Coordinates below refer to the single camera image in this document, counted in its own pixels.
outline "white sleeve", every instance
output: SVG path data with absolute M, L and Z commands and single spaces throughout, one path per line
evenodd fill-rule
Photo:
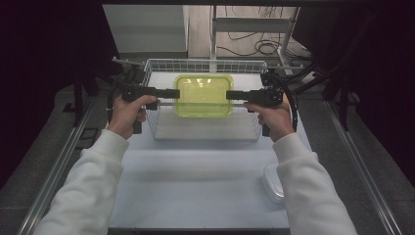
M 287 135 L 273 149 L 291 234 L 357 234 L 330 175 L 300 136 Z
M 69 172 L 34 234 L 107 234 L 128 142 L 108 130 Z

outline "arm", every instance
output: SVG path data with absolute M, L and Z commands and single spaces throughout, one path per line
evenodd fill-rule
M 288 104 L 276 109 L 248 103 L 245 107 L 259 113 L 259 124 L 270 127 L 291 234 L 356 234 L 330 175 L 291 127 Z
M 153 96 L 130 104 L 115 100 L 108 130 L 103 130 L 94 146 L 82 151 L 34 234 L 107 234 L 121 160 L 128 147 L 126 139 L 132 135 L 134 120 L 146 119 L 140 108 L 156 100 Z

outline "dark background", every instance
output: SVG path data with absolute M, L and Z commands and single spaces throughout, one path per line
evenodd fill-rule
M 54 108 L 55 94 L 91 69 L 120 73 L 101 4 L 8 1 L 0 6 L 0 184 L 20 163 Z
M 376 1 L 378 13 L 347 65 L 356 110 L 415 185 L 415 4 Z M 363 8 L 301 8 L 293 37 L 323 71 L 342 56 L 362 24 Z

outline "metal rail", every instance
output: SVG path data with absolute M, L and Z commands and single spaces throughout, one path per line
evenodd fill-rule
M 360 156 L 357 147 L 354 145 L 354 142 L 350 136 L 350 134 L 343 130 L 343 127 L 339 120 L 337 119 L 338 112 L 336 110 L 335 105 L 332 102 L 325 102 L 326 108 L 330 113 L 330 116 L 335 124 L 336 129 L 339 132 L 340 137 L 342 138 L 343 143 L 346 146 L 347 152 L 350 155 L 351 161 L 356 168 L 357 174 L 360 177 L 360 180 L 365 187 L 370 200 L 372 201 L 373 205 L 375 206 L 378 215 L 384 224 L 388 234 L 396 235 L 402 234 L 399 226 L 394 219 L 392 211 L 385 200 L 384 196 L 382 195 L 381 191 L 379 190 L 378 186 L 375 183 L 372 175 L 370 174 L 369 169 L 366 166 L 363 158 Z
M 38 222 L 42 218 L 43 214 L 48 207 L 54 192 L 58 186 L 58 183 L 62 177 L 62 174 L 68 164 L 70 155 L 75 148 L 76 142 L 79 139 L 82 130 L 89 119 L 92 111 L 92 107 L 95 103 L 95 97 L 89 97 L 86 100 L 85 114 L 80 120 L 78 127 L 74 127 L 67 143 L 65 144 L 62 152 L 56 159 L 54 165 L 52 166 L 51 171 L 49 172 L 45 182 L 40 188 L 39 193 L 36 196 L 30 210 L 28 211 L 21 228 L 19 229 L 19 235 L 29 235 L 32 234 L 36 228 Z

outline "plastic container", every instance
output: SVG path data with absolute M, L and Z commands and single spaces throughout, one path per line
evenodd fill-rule
M 277 174 L 277 164 L 267 166 L 263 170 L 262 182 L 270 199 L 275 203 L 281 203 L 284 200 L 283 186 Z
M 180 99 L 174 101 L 174 111 L 183 118 L 226 118 L 232 113 L 226 91 L 232 88 L 233 78 L 228 74 L 179 75 L 174 89 L 180 90 Z

